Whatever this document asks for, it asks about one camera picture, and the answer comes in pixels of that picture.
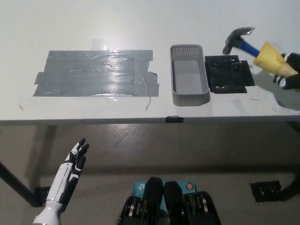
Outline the black and white right hand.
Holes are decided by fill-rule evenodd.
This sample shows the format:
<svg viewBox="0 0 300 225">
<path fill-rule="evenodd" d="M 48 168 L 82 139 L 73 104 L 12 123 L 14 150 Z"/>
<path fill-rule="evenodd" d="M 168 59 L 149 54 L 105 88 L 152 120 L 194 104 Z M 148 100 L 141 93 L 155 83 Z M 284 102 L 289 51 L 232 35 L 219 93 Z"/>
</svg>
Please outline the black and white right hand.
<svg viewBox="0 0 300 225">
<path fill-rule="evenodd" d="M 300 55 L 298 53 L 282 53 L 288 65 L 296 70 L 297 74 L 289 77 L 275 75 L 273 82 L 283 90 L 300 91 Z"/>
</svg>

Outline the white and black left hand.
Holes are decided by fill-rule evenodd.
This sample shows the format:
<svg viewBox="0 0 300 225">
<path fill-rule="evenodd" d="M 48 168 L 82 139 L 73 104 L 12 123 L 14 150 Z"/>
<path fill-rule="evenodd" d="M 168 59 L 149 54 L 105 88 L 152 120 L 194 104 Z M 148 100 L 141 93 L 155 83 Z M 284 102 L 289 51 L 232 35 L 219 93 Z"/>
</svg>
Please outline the white and black left hand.
<svg viewBox="0 0 300 225">
<path fill-rule="evenodd" d="M 71 189 L 70 181 L 72 179 L 79 179 L 79 173 L 83 169 L 84 155 L 90 146 L 88 143 L 84 145 L 85 141 L 86 139 L 83 138 L 77 142 L 60 165 L 46 201 L 53 201 L 64 205 L 64 195 Z"/>
</svg>

